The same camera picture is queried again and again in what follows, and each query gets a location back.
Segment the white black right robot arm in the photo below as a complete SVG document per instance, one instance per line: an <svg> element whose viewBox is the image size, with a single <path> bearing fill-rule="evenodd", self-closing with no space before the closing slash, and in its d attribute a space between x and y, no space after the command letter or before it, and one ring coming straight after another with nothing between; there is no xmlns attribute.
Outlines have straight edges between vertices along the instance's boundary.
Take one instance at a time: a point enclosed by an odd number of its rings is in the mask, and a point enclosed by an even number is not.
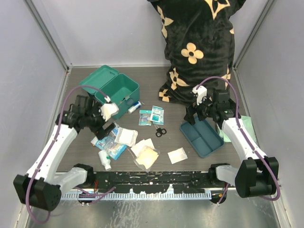
<svg viewBox="0 0 304 228"><path fill-rule="evenodd" d="M238 100L233 101L227 91L218 89L213 89L212 98L208 99L207 89L202 85L195 86L192 94L196 100L186 108L184 120L194 125L196 120L211 118L228 136L241 161L239 168L228 163L211 165L208 175L210 185L230 184L242 198L274 200L272 196L275 195L278 199L278 160L267 156L247 132L239 115Z"/></svg>

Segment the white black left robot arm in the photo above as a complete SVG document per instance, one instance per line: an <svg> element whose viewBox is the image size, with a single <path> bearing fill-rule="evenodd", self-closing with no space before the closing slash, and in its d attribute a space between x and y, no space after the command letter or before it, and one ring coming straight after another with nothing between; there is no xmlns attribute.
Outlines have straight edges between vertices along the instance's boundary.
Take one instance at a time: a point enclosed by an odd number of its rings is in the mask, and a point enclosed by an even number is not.
<svg viewBox="0 0 304 228"><path fill-rule="evenodd" d="M78 163L60 177L55 176L57 168L80 130L89 128L98 139L103 139L115 125L103 126L118 112L118 106L109 97L100 104L88 96L78 95L75 103L57 116L52 136L35 163L25 175L15 177L13 185L20 202L51 212L62 195L74 187L92 187L95 183L92 166Z"/></svg>

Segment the white blue bandage roll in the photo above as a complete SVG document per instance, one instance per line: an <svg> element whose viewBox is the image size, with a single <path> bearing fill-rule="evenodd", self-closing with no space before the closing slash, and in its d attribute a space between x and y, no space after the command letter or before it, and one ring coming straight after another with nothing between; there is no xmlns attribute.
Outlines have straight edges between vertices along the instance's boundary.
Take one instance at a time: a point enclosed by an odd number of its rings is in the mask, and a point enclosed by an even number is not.
<svg viewBox="0 0 304 228"><path fill-rule="evenodd" d="M129 109L128 109L128 113L132 114L133 112L135 112L137 109L139 109L142 106L142 103L140 101L136 102L135 104L133 104Z"/></svg>

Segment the white plastic bottle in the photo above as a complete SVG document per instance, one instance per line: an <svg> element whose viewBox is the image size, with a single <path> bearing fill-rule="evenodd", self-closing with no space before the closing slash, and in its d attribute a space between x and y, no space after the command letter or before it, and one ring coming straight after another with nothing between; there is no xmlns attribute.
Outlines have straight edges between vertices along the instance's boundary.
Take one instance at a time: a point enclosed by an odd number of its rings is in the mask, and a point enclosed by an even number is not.
<svg viewBox="0 0 304 228"><path fill-rule="evenodd" d="M101 150L98 153L98 155L99 155L101 164L104 166L105 170L110 171L112 167L111 167L111 160L110 160L108 153L105 150Z"/></svg>

